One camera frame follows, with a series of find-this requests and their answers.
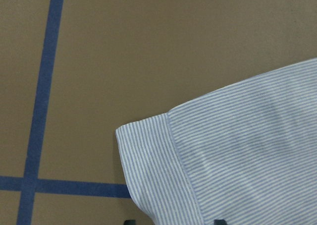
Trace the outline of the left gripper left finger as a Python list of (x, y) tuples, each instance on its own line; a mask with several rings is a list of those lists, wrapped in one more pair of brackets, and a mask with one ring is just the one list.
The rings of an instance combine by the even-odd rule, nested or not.
[(135, 220), (125, 220), (124, 225), (135, 225)]

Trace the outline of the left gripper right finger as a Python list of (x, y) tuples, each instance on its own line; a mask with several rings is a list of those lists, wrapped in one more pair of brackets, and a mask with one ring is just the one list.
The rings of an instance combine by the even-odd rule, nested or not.
[(214, 220), (214, 225), (226, 225), (226, 220)]

